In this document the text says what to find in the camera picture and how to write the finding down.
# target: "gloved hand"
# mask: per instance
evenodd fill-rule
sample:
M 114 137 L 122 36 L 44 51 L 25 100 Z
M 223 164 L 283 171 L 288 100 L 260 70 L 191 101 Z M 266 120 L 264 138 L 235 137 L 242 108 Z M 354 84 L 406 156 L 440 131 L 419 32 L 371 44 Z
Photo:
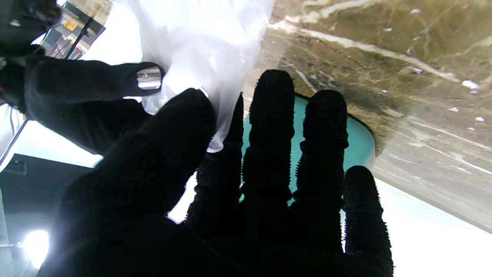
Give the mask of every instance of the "gloved hand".
M 126 96 L 160 92 L 164 70 L 154 63 L 110 66 L 100 61 L 30 55 L 25 67 L 7 60 L 0 99 L 80 147 L 104 155 L 150 115 Z
M 209 100 L 188 89 L 116 142 L 67 188 L 38 276 L 244 276 L 186 226 L 165 218 L 214 129 Z
M 200 163 L 197 194 L 184 225 L 259 275 L 392 276 L 391 246 L 374 179 L 361 166 L 344 175 L 347 107 L 336 91 L 316 93 L 306 107 L 298 189 L 288 207 L 293 107 L 290 76 L 266 71 L 250 108 L 250 147 L 239 188 L 240 97 L 224 149 L 207 153 Z M 241 193 L 244 200 L 239 203 Z M 345 252 L 339 213 L 343 203 Z

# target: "white debris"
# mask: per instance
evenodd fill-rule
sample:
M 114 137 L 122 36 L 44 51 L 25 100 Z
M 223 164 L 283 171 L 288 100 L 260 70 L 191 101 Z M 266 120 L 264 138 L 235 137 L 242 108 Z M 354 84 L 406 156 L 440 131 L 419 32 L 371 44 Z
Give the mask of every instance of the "white debris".
M 420 68 L 416 68 L 416 67 L 410 67 L 413 71 L 417 72 L 418 74 L 422 73 L 423 70 L 420 69 Z
M 463 85 L 463 87 L 467 87 L 471 90 L 474 90 L 474 89 L 477 89 L 478 88 L 478 84 L 475 83 L 474 81 L 472 80 L 465 80 L 463 81 L 463 83 L 461 83 Z

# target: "marble vein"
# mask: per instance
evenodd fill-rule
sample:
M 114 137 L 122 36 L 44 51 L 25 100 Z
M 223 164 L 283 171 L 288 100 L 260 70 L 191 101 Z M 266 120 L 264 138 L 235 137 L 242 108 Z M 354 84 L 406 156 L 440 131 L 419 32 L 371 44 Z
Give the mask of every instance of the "marble vein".
M 433 67 L 429 66 L 428 64 L 426 64 L 426 63 L 424 63 L 424 62 L 422 62 L 416 58 L 408 57 L 404 54 L 400 54 L 400 53 L 396 53 L 396 52 L 393 52 L 390 50 L 382 49 L 382 48 L 379 48 L 379 47 L 372 45 L 372 44 L 366 44 L 366 43 L 362 43 L 362 42 L 358 42 L 358 41 L 353 41 L 353 40 L 346 38 L 346 37 L 340 37 L 340 36 L 336 36 L 336 35 L 325 34 L 325 33 L 318 32 L 318 31 L 302 29 L 302 28 L 296 27 L 290 23 L 287 23 L 285 20 L 278 21 L 274 24 L 269 24 L 268 27 L 270 29 L 273 29 L 273 30 L 284 31 L 288 34 L 302 33 L 302 34 L 309 35 L 311 37 L 316 37 L 316 38 L 323 39 L 323 40 L 326 40 L 329 42 L 338 43 L 345 48 L 357 48 L 357 49 L 360 49 L 360 50 L 363 50 L 366 52 L 376 53 L 376 54 L 379 54 L 381 56 L 385 56 L 388 58 L 394 58 L 394 59 L 412 64 L 416 67 L 421 68 L 424 71 L 427 71 L 429 73 L 437 75 L 437 76 L 444 78 L 446 80 L 456 82 L 456 83 L 461 83 L 461 81 L 459 79 L 457 79 L 453 73 L 440 72 L 440 71 L 434 69 Z

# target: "brown marble countertop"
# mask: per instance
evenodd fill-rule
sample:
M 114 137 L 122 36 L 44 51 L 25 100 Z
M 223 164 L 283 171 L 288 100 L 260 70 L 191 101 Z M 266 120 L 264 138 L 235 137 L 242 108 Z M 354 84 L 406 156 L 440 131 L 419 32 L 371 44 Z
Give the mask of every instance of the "brown marble countertop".
M 492 2 L 277 0 L 266 69 L 335 89 L 374 132 L 374 174 L 492 232 Z

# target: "glove finger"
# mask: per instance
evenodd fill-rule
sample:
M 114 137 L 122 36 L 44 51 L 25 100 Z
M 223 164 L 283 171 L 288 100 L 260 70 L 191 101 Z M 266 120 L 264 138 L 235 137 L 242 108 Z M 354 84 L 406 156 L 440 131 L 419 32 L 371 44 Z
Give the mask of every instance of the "glove finger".
M 297 190 L 291 205 L 295 237 L 310 248 L 342 252 L 343 154 L 347 142 L 347 105 L 336 91 L 316 93 L 306 106 Z
M 163 76 L 164 70 L 154 63 L 110 66 L 100 61 L 31 56 L 25 87 L 26 93 L 43 101 L 73 104 L 149 96 L 160 91 Z
M 345 251 L 372 260 L 383 270 L 392 273 L 391 244 L 383 208 L 371 172 L 363 166 L 347 170 L 344 186 Z
M 291 139 L 294 135 L 294 84 L 289 74 L 267 70 L 249 109 L 251 132 L 243 163 L 241 213 L 246 233 L 281 240 L 286 231 Z
M 243 146 L 243 96 L 239 95 L 224 148 L 206 153 L 196 173 L 195 199 L 186 224 L 206 240 L 230 237 L 238 219 Z

